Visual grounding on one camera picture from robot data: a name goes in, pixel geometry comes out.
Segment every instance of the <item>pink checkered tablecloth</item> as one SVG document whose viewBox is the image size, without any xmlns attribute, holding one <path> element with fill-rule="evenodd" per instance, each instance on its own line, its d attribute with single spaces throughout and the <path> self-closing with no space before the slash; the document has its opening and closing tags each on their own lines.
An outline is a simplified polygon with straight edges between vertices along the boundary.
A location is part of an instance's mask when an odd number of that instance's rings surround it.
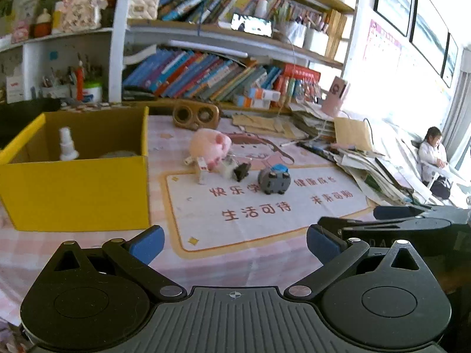
<svg viewBox="0 0 471 353">
<path fill-rule="evenodd" d="M 148 124 L 150 207 L 152 224 L 164 228 L 164 250 L 150 266 L 190 290 L 193 285 L 264 286 L 288 285 L 317 269 L 321 263 L 307 246 L 305 232 L 295 237 L 274 240 L 265 245 L 235 252 L 187 258 L 174 251 L 167 242 L 168 219 L 159 177 L 169 171 L 185 170 L 188 144 L 193 132 L 175 128 L 170 116 L 150 116 Z M 218 130 L 241 133 L 229 119 L 221 120 Z M 270 138 L 271 144 L 286 140 Z M 296 165 L 325 165 L 317 155 L 301 151 L 294 145 L 283 151 Z M 139 231 L 119 232 L 19 232 L 0 206 L 0 317 L 19 324 L 19 306 L 37 275 L 64 240 L 76 240 L 82 248 L 100 247 L 109 239 L 131 239 Z"/>
</svg>

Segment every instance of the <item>gold speaker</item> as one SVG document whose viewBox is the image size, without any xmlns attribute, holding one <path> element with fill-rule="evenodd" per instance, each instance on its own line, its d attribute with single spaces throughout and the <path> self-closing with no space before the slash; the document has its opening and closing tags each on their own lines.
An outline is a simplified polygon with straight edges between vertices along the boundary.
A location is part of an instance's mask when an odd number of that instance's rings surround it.
<svg viewBox="0 0 471 353">
<path fill-rule="evenodd" d="M 219 124 L 219 109 L 216 105 L 190 100 L 177 100 L 173 109 L 173 123 L 190 130 L 216 129 Z"/>
</svg>

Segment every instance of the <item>black hair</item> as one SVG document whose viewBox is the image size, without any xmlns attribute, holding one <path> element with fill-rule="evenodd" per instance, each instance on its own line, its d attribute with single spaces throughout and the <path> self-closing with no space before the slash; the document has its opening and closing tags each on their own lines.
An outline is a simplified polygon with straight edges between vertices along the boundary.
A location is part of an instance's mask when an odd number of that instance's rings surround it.
<svg viewBox="0 0 471 353">
<path fill-rule="evenodd" d="M 424 141 L 428 141 L 429 137 L 435 138 L 438 136 L 442 136 L 442 133 L 438 127 L 433 126 L 427 130 L 427 135 L 425 136 Z"/>
</svg>

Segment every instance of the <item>white handbag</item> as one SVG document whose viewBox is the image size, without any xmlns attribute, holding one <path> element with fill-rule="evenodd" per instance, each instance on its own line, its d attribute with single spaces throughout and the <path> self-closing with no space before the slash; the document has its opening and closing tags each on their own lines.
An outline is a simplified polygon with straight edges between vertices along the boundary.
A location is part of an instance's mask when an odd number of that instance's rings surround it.
<svg viewBox="0 0 471 353">
<path fill-rule="evenodd" d="M 131 0 L 128 10 L 128 18 L 157 20 L 159 0 Z"/>
</svg>

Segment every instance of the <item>triangular cutout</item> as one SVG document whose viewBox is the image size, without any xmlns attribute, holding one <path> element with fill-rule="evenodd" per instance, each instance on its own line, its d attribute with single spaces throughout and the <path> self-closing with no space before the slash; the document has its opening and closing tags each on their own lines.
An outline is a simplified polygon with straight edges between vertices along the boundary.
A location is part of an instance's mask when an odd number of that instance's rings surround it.
<svg viewBox="0 0 471 353">
<path fill-rule="evenodd" d="M 79 262 L 75 258 L 74 252 L 65 251 L 54 271 L 67 271 L 69 269 L 79 268 Z"/>
<path fill-rule="evenodd" d="M 406 248 L 401 248 L 399 252 L 397 252 L 391 267 L 408 269 L 409 271 L 417 271 L 419 269 L 419 266 Z"/>
</svg>

